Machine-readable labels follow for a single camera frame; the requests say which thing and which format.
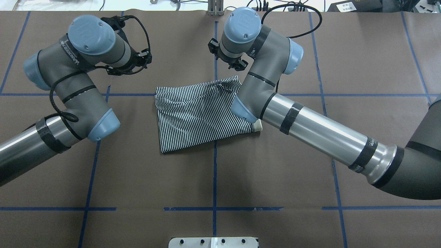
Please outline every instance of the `blue tape line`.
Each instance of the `blue tape line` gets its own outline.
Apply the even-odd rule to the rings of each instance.
[[[2,93],[4,85],[6,84],[7,76],[9,75],[9,71],[11,69],[12,62],[14,61],[15,54],[17,53],[17,49],[19,48],[20,41],[22,40],[23,33],[25,31],[27,22],[29,20],[29,16],[30,16],[30,11],[28,11],[28,14],[25,19],[25,23],[23,24],[22,31],[20,32],[20,35],[19,35],[19,39],[17,40],[17,44],[15,44],[14,52],[12,53],[11,60],[9,61],[9,65],[7,66],[6,73],[4,74],[3,82],[0,86],[0,93]]]
[[[105,99],[106,102],[108,102],[108,100],[109,100],[109,95],[110,95],[110,85],[107,87],[107,93],[106,93],[106,99]],[[97,148],[95,150],[95,157],[93,158],[92,173],[90,175],[89,190],[87,192],[87,200],[86,200],[86,209],[84,210],[83,223],[81,226],[81,233],[80,233],[80,240],[78,242],[78,248],[82,247],[82,241],[84,238],[84,231],[86,230],[87,215],[89,212],[90,197],[92,195],[93,180],[95,178],[95,172],[97,169],[98,152],[100,150],[100,146],[101,146],[101,141],[98,141]]]
[[[324,94],[327,97],[426,97],[425,94]]]
[[[217,40],[217,24],[214,22],[214,38]],[[217,60],[214,56],[214,80],[217,80]],[[214,161],[213,161],[213,237],[217,236],[217,140],[214,141]]]
[[[107,92],[106,92],[106,102],[109,101],[109,95],[110,95],[110,85],[107,87]]]
[[[217,140],[214,141],[214,166],[213,166],[213,237],[217,234]]]
[[[311,29],[313,29],[311,12],[309,12],[308,15],[309,15],[310,27],[311,27]],[[324,116],[328,116],[328,114],[326,112],[325,93],[323,91],[323,84],[322,84],[322,81],[321,81],[320,68],[318,67],[318,54],[317,54],[317,46],[316,46],[316,43],[315,43],[314,32],[311,33],[311,36],[312,36],[312,44],[313,44],[313,47],[314,47],[315,65],[317,67],[317,77],[318,77],[318,81],[320,82],[319,86],[320,86],[320,94],[321,94],[321,105],[322,105],[322,108],[323,108]],[[339,207],[340,227],[341,227],[341,234],[342,234],[342,237],[343,237],[343,245],[344,245],[344,248],[348,248],[348,241],[346,239],[346,229],[345,229],[345,226],[344,226],[343,211],[341,210],[340,189],[339,189],[339,186],[338,186],[337,171],[335,169],[335,161],[334,161],[334,159],[332,159],[332,167],[333,167],[333,171],[334,171],[334,184],[335,184],[335,192],[336,192],[336,195],[337,195],[337,204],[338,204],[338,207]]]
[[[213,211],[212,207],[165,207],[164,211]]]
[[[343,245],[344,245],[344,248],[348,248],[348,241],[346,239],[346,228],[344,226],[343,211],[341,209],[340,188],[338,186],[337,170],[335,168],[335,160],[334,159],[332,159],[332,168],[334,171],[334,184],[335,184],[335,192],[337,195],[338,214],[340,216],[340,227],[341,227],[341,233],[343,236]]]
[[[408,32],[408,30],[407,30],[406,20],[404,19],[404,12],[403,12],[403,11],[401,11],[401,19],[403,20],[404,31],[406,31],[407,41],[408,41],[409,46],[410,46],[410,48],[411,48],[412,56],[413,56],[413,58],[414,58],[415,65],[416,65],[416,68],[417,68],[417,70],[418,70],[419,79],[421,80],[422,87],[424,88],[424,92],[426,93],[426,96],[427,96],[427,101],[428,101],[430,104],[432,104],[432,101],[430,100],[430,97],[429,97],[429,92],[427,91],[426,82],[424,82],[424,78],[422,77],[422,73],[421,73],[421,69],[420,69],[420,67],[419,67],[418,60],[416,59],[415,51],[413,50],[413,45],[412,45],[412,42],[411,42],[411,38],[410,38],[410,36],[409,36],[409,32]]]
[[[84,211],[84,207],[0,207],[0,211]]]
[[[418,210],[441,209],[441,206],[360,206],[360,207],[322,207],[322,210]]]
[[[84,211],[85,207],[0,207],[0,211]],[[116,211],[116,207],[92,207],[89,211]]]
[[[48,97],[48,93],[1,93],[0,96],[18,96],[18,97]]]
[[[216,211],[280,211],[284,207],[216,207]],[[213,207],[165,207],[164,211],[213,211]]]
[[[309,25],[311,27],[311,29],[313,29],[313,24],[312,24],[312,15],[311,12],[308,12],[309,14]],[[328,113],[326,112],[326,107],[325,107],[325,94],[323,92],[323,84],[321,82],[321,73],[320,73],[320,68],[318,67],[318,55],[317,55],[317,46],[315,44],[315,36],[314,36],[314,32],[311,33],[312,36],[312,45],[314,47],[314,57],[315,57],[315,66],[317,68],[317,77],[318,77],[318,81],[319,81],[319,86],[320,86],[320,96],[321,96],[321,105],[323,108],[323,114],[324,116],[328,116]]]
[[[284,207],[218,207],[218,211],[280,211]]]

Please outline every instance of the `black device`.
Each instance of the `black device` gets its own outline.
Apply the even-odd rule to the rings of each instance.
[[[351,7],[354,8],[354,10],[348,9],[341,11],[341,9]],[[327,12],[383,12],[383,4],[380,0],[348,0],[331,4]]]

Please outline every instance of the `wire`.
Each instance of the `wire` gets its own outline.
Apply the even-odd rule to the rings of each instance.
[[[208,3],[208,1],[199,1],[199,0],[187,0],[187,1],[181,1],[182,4],[187,2],[199,2],[199,3]]]
[[[310,31],[305,32],[305,33],[303,33],[303,34],[295,35],[295,36],[288,36],[288,38],[291,38],[291,39],[292,39],[292,38],[297,38],[297,37],[301,37],[301,36],[304,36],[304,35],[310,34],[310,33],[314,32],[318,27],[320,27],[321,22],[323,21],[323,18],[322,18],[321,14],[320,14],[320,11],[318,11],[318,10],[317,10],[316,8],[314,8],[314,7],[307,6],[307,5],[304,5],[304,4],[282,4],[282,5],[278,5],[278,6],[272,7],[272,8],[269,9],[267,12],[265,12],[265,14],[264,14],[263,17],[262,17],[262,21],[261,21],[261,23],[263,24],[263,21],[265,20],[266,15],[269,14],[271,11],[273,11],[273,10],[275,10],[275,9],[278,9],[278,8],[288,7],[288,6],[293,6],[293,7],[303,7],[303,8],[307,8],[307,9],[313,10],[313,11],[315,11],[315,12],[317,13],[317,15],[318,15],[318,17],[319,17],[319,19],[320,19],[319,22],[318,22],[318,24],[317,24],[317,26],[315,26],[315,28],[311,29]]]
[[[104,4],[106,3],[106,0],[103,0],[103,5],[101,6],[100,10],[101,11],[104,8]]]
[[[146,35],[146,38],[147,38],[147,45],[149,46],[149,52],[152,53],[152,49],[150,48],[149,34],[147,33],[147,30],[144,27],[144,25],[141,23],[141,21],[134,15],[125,15],[123,17],[126,17],[127,19],[135,19],[139,23],[139,25],[141,25],[141,28],[144,31],[144,34]]]
[[[291,1],[291,2],[286,2],[286,3],[293,3],[293,4],[295,4],[295,2],[293,2],[293,1]],[[286,9],[286,6],[283,8],[283,12],[285,12],[285,9]]]
[[[64,117],[66,120],[71,121],[71,122],[78,122],[78,117],[77,117],[76,115],[71,114],[71,113],[68,113],[68,112],[62,112],[62,111],[56,106],[55,101],[54,101],[54,90],[55,90],[55,87],[56,87],[59,83],[61,83],[62,81],[66,80],[66,79],[68,79],[68,78],[70,78],[70,77],[72,77],[72,76],[75,76],[75,75],[81,74],[81,73],[84,73],[84,72],[83,72],[83,71],[76,71],[76,72],[73,72],[73,73],[71,73],[71,74],[69,74],[69,75],[66,75],[66,76],[60,78],[59,80],[55,81],[55,83],[52,84],[52,86],[51,86],[51,91],[49,92],[49,101],[51,102],[51,105],[52,105],[52,107],[55,109],[55,111],[57,112],[57,114],[58,114],[59,116],[61,116],[61,117]]]

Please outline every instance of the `folded shirt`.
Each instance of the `folded shirt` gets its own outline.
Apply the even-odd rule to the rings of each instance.
[[[240,86],[233,76],[183,87],[157,87],[161,152],[261,131],[260,120],[251,124],[230,111]]]

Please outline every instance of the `black tape band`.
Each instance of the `black tape band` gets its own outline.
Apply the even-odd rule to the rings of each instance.
[[[43,140],[43,142],[54,152],[63,153],[70,148],[63,145],[59,139],[54,137],[44,118],[35,123],[35,128],[37,129],[37,133],[40,135],[41,140]]]
[[[266,107],[268,107],[269,102],[271,101],[271,99],[272,99],[276,94],[277,94],[276,92],[273,92],[273,93],[269,96],[268,100],[266,100],[266,103],[265,103],[265,105],[264,105],[263,108],[262,108],[262,112],[260,112],[260,118],[259,118],[259,119],[263,120],[263,114],[265,114]]]
[[[78,66],[78,68],[80,68],[80,70],[84,71],[85,73],[95,70],[95,67],[87,62],[86,59],[81,56],[78,50],[72,45],[67,37],[67,34],[60,39],[60,46],[64,53],[72,60],[74,64]]]
[[[91,89],[96,89],[96,86],[95,86],[95,85],[90,85],[90,86],[84,87],[84,88],[82,88],[82,89],[80,89],[80,90],[77,90],[76,92],[74,92],[74,93],[72,93],[72,94],[66,96],[66,97],[62,100],[62,102],[63,102],[63,103],[66,103],[67,101],[69,101],[69,100],[71,100],[72,98],[78,96],[79,94],[84,93],[84,92],[86,92],[86,91],[88,91],[88,90],[91,90]]]
[[[431,158],[441,161],[441,151],[438,149],[431,148],[430,146],[426,146],[415,141],[409,141],[406,147],[420,151]]]
[[[386,170],[384,175],[378,179],[372,186],[376,188],[381,188],[386,185],[390,181],[390,179],[395,175],[395,172],[398,170],[398,167],[401,164],[401,161],[403,160],[404,156],[404,149],[401,147],[396,147],[396,154],[395,157],[392,160],[392,163],[390,164],[389,168]]]
[[[289,129],[291,128],[292,124],[294,123],[295,119],[297,118],[297,115],[299,114],[299,112],[302,110],[303,105],[298,103],[298,102],[294,102],[294,104],[292,104],[291,108],[289,109],[288,113],[285,116],[285,119],[282,122],[282,125],[280,125],[280,132],[284,133],[284,134],[289,134]]]
[[[262,76],[260,76],[260,75],[257,75],[257,74],[255,74],[254,72],[250,72],[250,71],[249,71],[249,72],[248,72],[248,75],[253,76],[253,77],[257,78],[257,79],[260,79],[260,80],[262,80],[263,82],[265,82],[265,83],[271,85],[272,87],[275,87],[275,86],[276,86],[276,84],[273,83],[273,82],[271,82],[271,80],[268,80],[268,79],[266,79],[266,78],[264,78],[264,77],[262,77]]]
[[[81,138],[75,131],[74,129],[72,129],[72,127],[70,126],[70,124],[67,122],[67,120],[64,117],[61,117],[62,122],[64,123],[64,125],[66,126],[66,128],[71,132],[71,134],[77,138],[78,140],[83,140],[84,138]]]
[[[377,146],[378,146],[377,140],[367,137],[367,141],[363,147],[363,150],[361,150],[360,155],[357,157],[354,163],[352,163],[352,165],[349,166],[349,169],[357,173],[362,172],[365,166],[367,165],[367,163],[369,163],[370,159],[374,155]]]
[[[269,27],[262,25],[259,35],[257,35],[256,39],[254,40],[253,44],[251,45],[250,49],[247,52],[248,56],[250,56],[253,59],[256,58],[256,55],[259,53],[260,49],[262,48],[263,43],[266,41],[266,38],[268,37],[270,31],[271,29]]]

